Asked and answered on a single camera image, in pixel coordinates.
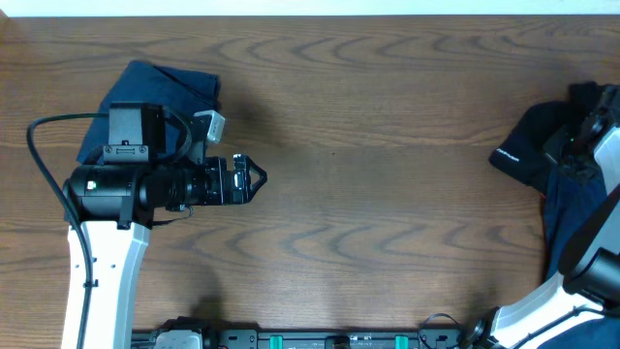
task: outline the dark blue towel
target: dark blue towel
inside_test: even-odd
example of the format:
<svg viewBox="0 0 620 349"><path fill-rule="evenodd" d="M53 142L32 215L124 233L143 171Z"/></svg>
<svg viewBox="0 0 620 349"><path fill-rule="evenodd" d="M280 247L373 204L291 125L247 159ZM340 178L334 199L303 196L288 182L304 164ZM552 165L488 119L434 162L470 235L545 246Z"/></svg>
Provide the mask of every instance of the dark blue towel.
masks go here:
<svg viewBox="0 0 620 349"><path fill-rule="evenodd" d="M558 270L558 261L573 233L605 200L603 178L598 175L585 185L553 169L544 205L544 227L549 246L547 278ZM574 327L541 345L542 349L620 348L620 320L604 318Z"/></svg>
<svg viewBox="0 0 620 349"><path fill-rule="evenodd" d="M219 92L217 76L133 61L108 92L99 112L108 112L112 102L147 102L191 116L196 111L217 111ZM92 149L108 143L108 130L106 118L93 120L77 155L80 163ZM176 128L166 125L167 153L174 153L178 135Z"/></svg>

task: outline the green connector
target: green connector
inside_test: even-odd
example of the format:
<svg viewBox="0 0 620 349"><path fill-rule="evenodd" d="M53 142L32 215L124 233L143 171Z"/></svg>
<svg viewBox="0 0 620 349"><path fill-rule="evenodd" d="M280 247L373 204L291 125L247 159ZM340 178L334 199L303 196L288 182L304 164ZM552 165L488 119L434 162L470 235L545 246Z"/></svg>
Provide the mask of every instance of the green connector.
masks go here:
<svg viewBox="0 0 620 349"><path fill-rule="evenodd" d="M409 349L409 337L406 335L397 335L396 349Z"/></svg>
<svg viewBox="0 0 620 349"><path fill-rule="evenodd" d="M273 335L269 339L269 349L283 349L284 348L284 339L282 335Z"/></svg>

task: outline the wooden table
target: wooden table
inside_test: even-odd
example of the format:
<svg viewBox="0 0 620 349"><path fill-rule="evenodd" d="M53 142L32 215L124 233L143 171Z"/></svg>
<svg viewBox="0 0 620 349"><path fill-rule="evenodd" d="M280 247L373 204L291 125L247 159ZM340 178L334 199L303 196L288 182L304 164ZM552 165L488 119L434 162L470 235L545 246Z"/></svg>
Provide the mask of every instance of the wooden table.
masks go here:
<svg viewBox="0 0 620 349"><path fill-rule="evenodd" d="M269 183L155 229L135 328L178 315L264 328L414 327L541 281L539 196L487 163L528 107L620 79L607 16L9 20L0 44L0 346L55 347L67 223L29 122L95 111L132 59L218 74L224 143ZM58 181L87 121L36 142ZM167 217L165 212L158 216Z"/></svg>

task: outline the white wall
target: white wall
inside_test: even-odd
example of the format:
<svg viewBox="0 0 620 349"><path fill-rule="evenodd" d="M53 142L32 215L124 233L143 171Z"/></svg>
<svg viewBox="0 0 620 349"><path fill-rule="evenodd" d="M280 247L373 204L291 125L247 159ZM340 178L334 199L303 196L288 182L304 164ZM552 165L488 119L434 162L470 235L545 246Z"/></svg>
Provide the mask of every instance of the white wall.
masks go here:
<svg viewBox="0 0 620 349"><path fill-rule="evenodd" d="M0 0L8 16L604 15L620 0Z"/></svg>

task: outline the black camera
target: black camera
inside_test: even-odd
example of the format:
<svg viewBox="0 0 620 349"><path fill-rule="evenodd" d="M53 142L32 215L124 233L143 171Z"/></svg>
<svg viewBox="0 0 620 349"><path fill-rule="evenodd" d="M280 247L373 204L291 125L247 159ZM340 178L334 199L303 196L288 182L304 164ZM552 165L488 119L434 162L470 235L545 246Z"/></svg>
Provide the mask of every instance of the black camera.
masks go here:
<svg viewBox="0 0 620 349"><path fill-rule="evenodd" d="M188 117L152 104L114 103L108 120L108 144L94 149L65 181L64 194L80 221L115 220L119 229L135 222L150 229L156 207L246 204L267 181L246 155L234 155L231 171L226 159L206 157L224 128L216 111ZM179 131L173 154L166 153L166 123ZM103 165L97 165L102 155ZM259 177L254 183L252 175Z"/></svg>

